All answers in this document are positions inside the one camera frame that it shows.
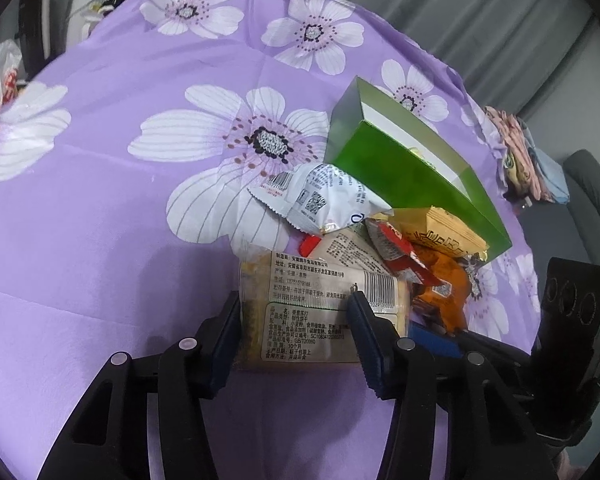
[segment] gray wall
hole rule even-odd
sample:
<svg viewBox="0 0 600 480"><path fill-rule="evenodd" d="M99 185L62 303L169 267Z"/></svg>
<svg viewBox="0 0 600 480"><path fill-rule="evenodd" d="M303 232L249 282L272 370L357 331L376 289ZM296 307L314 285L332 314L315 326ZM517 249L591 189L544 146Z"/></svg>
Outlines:
<svg viewBox="0 0 600 480"><path fill-rule="evenodd" d="M600 26L596 25L578 57L547 99L525 118L536 144L558 161L581 148L600 163ZM593 427L571 462L588 466L600 451L600 405Z"/></svg>
<svg viewBox="0 0 600 480"><path fill-rule="evenodd" d="M539 108L525 117L538 146L559 162L581 148L600 163L600 26Z"/></svg>

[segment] bed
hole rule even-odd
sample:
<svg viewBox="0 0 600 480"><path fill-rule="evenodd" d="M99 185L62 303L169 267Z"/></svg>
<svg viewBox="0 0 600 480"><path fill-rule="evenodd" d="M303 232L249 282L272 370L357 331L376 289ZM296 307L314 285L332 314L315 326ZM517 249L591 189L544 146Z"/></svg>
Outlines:
<svg viewBox="0 0 600 480"><path fill-rule="evenodd" d="M538 285L504 147L453 69L346 0L127 0L0 111L0 457L18 480L110 355L161 352L217 313L245 241L297 251L246 191L282 162L247 139L262 126L288 135L289 164L320 160L356 75L483 182L513 247L466 318L530 351ZM374 478L392 409L358 368L234 372L203 405L220 478ZM432 478L445 453L439 410Z"/></svg>

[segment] white flower print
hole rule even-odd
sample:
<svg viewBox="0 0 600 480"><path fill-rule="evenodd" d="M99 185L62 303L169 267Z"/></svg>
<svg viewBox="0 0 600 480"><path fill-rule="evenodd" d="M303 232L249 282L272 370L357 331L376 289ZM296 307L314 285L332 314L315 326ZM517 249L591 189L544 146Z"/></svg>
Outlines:
<svg viewBox="0 0 600 480"><path fill-rule="evenodd" d="M66 86L32 82L10 108L0 110L0 182L23 173L53 149L54 138L69 126L71 114L61 108L48 110L66 92Z"/></svg>
<svg viewBox="0 0 600 480"><path fill-rule="evenodd" d="M144 18L158 32L174 36L190 30L215 40L238 29L244 13L237 7L216 7L227 0L150 0L140 6Z"/></svg>
<svg viewBox="0 0 600 480"><path fill-rule="evenodd" d="M480 294L472 294L467 299L464 314L469 330L501 341L502 335L509 333L509 317L503 304L496 298L498 279L491 265L486 264L478 270L476 280Z"/></svg>
<svg viewBox="0 0 600 480"><path fill-rule="evenodd" d="M432 123L444 121L449 115L449 110L442 97L430 94L434 88L433 83L420 70L411 65L405 78L400 63L395 59L388 59L382 64L382 81L386 88L378 86L378 89L419 117L433 131L438 132Z"/></svg>
<svg viewBox="0 0 600 480"><path fill-rule="evenodd" d="M247 191L254 183L297 164L322 160L329 131L325 112L299 109L285 116L273 88L236 93L213 85L188 88L197 110L168 110L147 119L128 147L144 160L185 162L222 156L217 168L180 184L167 204L167 223L180 239L211 243L228 235L239 254L245 242L283 250L285 221Z"/></svg>
<svg viewBox="0 0 600 480"><path fill-rule="evenodd" d="M511 285L513 292L516 296L520 295L520 270L518 265L509 256L509 251L502 253L495 259L496 263L500 267L500 271L503 273L505 279Z"/></svg>
<svg viewBox="0 0 600 480"><path fill-rule="evenodd" d="M362 45L365 28L360 23L337 23L349 18L353 4L346 0L290 0L289 18L267 25L262 41L267 46L287 46L276 59L296 68L309 70L315 62L325 74L344 71L346 56L340 47Z"/></svg>
<svg viewBox="0 0 600 480"><path fill-rule="evenodd" d="M422 50L422 47L419 44L417 44L415 41L413 41L409 36L405 36L404 39L407 43L412 44L414 47Z"/></svg>
<svg viewBox="0 0 600 480"><path fill-rule="evenodd" d="M540 300L538 298L538 276L534 269L534 256L533 254L523 254L516 258L518 269L520 270L520 276L522 282L525 285L526 291L531 300L531 304L534 306L534 310L540 313Z"/></svg>
<svg viewBox="0 0 600 480"><path fill-rule="evenodd" d="M469 97L469 104L460 108L460 118L467 126L482 126L487 115L473 99Z"/></svg>

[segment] white snack wrapper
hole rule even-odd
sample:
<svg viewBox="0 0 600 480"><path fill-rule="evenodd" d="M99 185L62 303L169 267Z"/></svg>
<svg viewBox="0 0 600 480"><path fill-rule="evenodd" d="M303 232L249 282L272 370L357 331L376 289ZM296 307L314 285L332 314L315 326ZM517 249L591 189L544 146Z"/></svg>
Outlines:
<svg viewBox="0 0 600 480"><path fill-rule="evenodd" d="M315 236L337 231L391 206L332 164L300 164L249 192L293 227Z"/></svg>
<svg viewBox="0 0 600 480"><path fill-rule="evenodd" d="M391 274L371 244L362 222L325 235L309 258L378 274Z"/></svg>

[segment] green paper box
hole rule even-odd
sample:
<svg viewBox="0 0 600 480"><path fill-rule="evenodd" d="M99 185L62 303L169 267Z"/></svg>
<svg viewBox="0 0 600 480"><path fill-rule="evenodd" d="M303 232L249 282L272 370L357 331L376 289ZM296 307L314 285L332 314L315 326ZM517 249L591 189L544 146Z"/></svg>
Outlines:
<svg viewBox="0 0 600 480"><path fill-rule="evenodd" d="M438 206L456 215L488 243L489 261L511 247L474 170L415 115L359 77L333 109L325 162L394 208Z"/></svg>

